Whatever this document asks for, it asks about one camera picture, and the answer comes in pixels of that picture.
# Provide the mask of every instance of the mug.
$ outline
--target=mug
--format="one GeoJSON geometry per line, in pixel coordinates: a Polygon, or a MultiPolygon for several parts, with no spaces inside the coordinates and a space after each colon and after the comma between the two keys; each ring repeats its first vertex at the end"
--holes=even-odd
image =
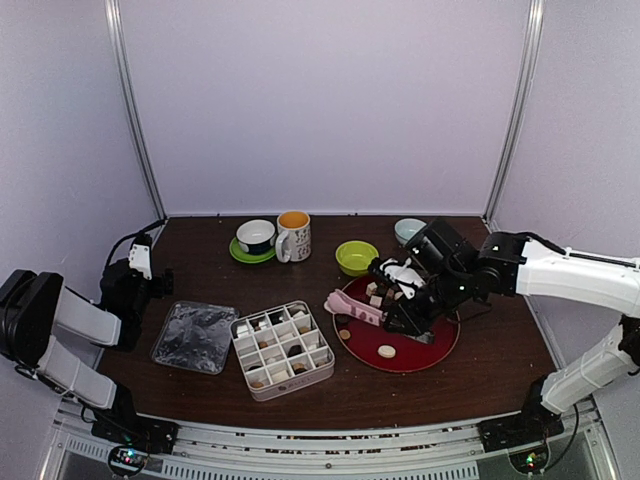
{"type": "Polygon", "coordinates": [[[261,255],[273,247],[276,228],[266,220],[251,220],[240,225],[236,238],[240,249],[249,255],[261,255]]]}
{"type": "Polygon", "coordinates": [[[282,263],[301,262],[311,255],[311,218],[305,212],[286,212],[278,217],[276,255],[282,263]]]}

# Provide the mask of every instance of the green saucer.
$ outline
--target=green saucer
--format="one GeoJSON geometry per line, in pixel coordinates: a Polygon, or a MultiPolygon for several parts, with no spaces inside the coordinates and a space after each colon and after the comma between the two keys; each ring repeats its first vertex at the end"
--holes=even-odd
{"type": "Polygon", "coordinates": [[[229,244],[229,253],[239,262],[256,264],[271,260],[276,256],[276,249],[272,248],[260,255],[249,255],[248,253],[242,251],[242,249],[240,248],[240,244],[238,243],[238,239],[233,237],[233,240],[231,240],[231,243],[229,244]]]}

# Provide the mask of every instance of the white wall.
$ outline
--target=white wall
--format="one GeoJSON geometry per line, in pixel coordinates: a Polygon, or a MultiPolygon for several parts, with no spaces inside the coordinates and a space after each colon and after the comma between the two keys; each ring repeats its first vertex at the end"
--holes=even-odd
{"type": "Polygon", "coordinates": [[[165,208],[481,213],[528,6],[122,2],[165,208]]]}
{"type": "MultiPolygon", "coordinates": [[[[561,245],[640,255],[640,3],[547,2],[523,130],[497,213],[505,230],[561,245]]],[[[619,320],[600,308],[540,299],[570,362],[619,320]]],[[[597,395],[616,456],[638,478],[640,381],[597,395]]]]}
{"type": "MultiPolygon", "coordinates": [[[[154,219],[104,3],[1,0],[0,11],[0,282],[55,271],[97,298],[113,242],[154,219]]],[[[34,478],[58,403],[0,358],[0,477],[34,478]]]]}

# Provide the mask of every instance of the clear plastic bag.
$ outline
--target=clear plastic bag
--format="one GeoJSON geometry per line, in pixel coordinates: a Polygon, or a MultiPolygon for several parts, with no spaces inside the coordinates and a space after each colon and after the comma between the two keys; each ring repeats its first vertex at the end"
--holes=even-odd
{"type": "Polygon", "coordinates": [[[227,361],[238,310],[206,303],[177,302],[171,307],[151,352],[161,365],[217,375],[227,361]]]}

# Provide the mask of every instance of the white bowl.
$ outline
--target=white bowl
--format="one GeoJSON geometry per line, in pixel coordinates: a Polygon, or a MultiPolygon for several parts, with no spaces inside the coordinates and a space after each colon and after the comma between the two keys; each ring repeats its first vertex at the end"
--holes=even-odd
{"type": "Polygon", "coordinates": [[[260,255],[273,247],[276,227],[266,220],[251,220],[240,225],[236,231],[238,244],[243,252],[260,255]]]}
{"type": "Polygon", "coordinates": [[[411,237],[425,225],[425,222],[417,218],[403,218],[402,220],[398,220],[394,227],[396,240],[404,247],[405,243],[411,240],[411,237]]]}

